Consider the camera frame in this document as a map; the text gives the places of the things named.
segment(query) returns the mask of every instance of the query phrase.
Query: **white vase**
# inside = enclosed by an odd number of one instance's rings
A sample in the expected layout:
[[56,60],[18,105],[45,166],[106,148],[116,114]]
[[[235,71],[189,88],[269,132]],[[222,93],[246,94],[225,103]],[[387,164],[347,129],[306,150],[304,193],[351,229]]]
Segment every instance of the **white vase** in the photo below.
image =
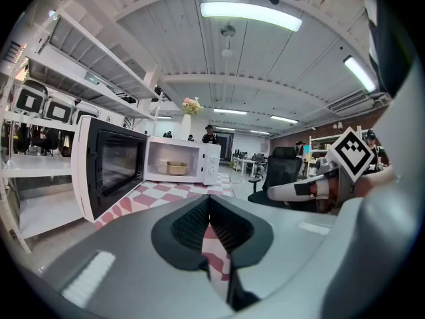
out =
[[189,138],[190,134],[191,134],[191,115],[185,114],[183,116],[183,120],[181,121],[180,136],[178,137],[178,140],[187,141],[187,138]]

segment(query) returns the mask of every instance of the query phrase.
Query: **white microwave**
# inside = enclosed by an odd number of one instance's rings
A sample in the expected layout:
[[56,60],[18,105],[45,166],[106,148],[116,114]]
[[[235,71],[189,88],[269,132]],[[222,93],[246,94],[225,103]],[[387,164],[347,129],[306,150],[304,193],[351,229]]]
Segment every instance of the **white microwave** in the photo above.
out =
[[[143,180],[216,183],[220,146],[146,136],[82,116],[72,145],[72,184],[84,217],[95,222]],[[168,161],[186,165],[169,175]]]

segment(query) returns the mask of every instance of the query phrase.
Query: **checkered mat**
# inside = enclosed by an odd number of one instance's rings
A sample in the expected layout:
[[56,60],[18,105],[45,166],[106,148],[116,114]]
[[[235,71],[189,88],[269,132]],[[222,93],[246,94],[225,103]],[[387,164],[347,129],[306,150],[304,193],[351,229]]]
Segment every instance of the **checkered mat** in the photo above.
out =
[[[192,196],[215,194],[233,196],[230,178],[227,173],[219,173],[214,185],[202,183],[172,183],[144,181],[131,193],[110,207],[97,221],[96,228],[122,215],[143,211],[149,208]],[[225,299],[230,273],[230,257],[217,239],[211,226],[205,232],[202,253],[208,258],[211,283]]]

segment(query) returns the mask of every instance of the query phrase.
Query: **floor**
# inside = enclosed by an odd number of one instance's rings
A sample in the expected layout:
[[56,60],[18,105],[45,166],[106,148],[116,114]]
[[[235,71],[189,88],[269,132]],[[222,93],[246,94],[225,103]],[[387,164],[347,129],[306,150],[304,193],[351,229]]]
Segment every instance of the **floor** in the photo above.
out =
[[[226,166],[220,166],[218,172],[229,174],[232,183],[232,192],[236,198],[247,200],[248,196],[252,194],[253,184],[248,182],[250,179],[249,175],[244,173],[241,176],[240,171],[236,172]],[[263,184],[264,179],[258,182],[257,190],[261,190]],[[84,219],[75,221],[61,228],[32,238],[32,242],[30,242],[30,247],[32,247],[31,254],[25,253],[18,241],[16,239],[11,239],[10,235],[5,232],[4,227],[0,228],[0,234],[9,244],[16,261],[33,272],[41,274],[59,255],[86,238],[95,230],[95,225],[91,222]]]

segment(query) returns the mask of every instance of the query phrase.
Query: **microwave door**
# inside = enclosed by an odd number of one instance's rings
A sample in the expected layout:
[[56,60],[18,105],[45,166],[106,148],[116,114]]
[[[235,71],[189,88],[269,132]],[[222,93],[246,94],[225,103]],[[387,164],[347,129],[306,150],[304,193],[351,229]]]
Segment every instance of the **microwave door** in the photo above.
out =
[[72,146],[72,183],[84,217],[95,222],[143,181],[147,136],[82,116]]

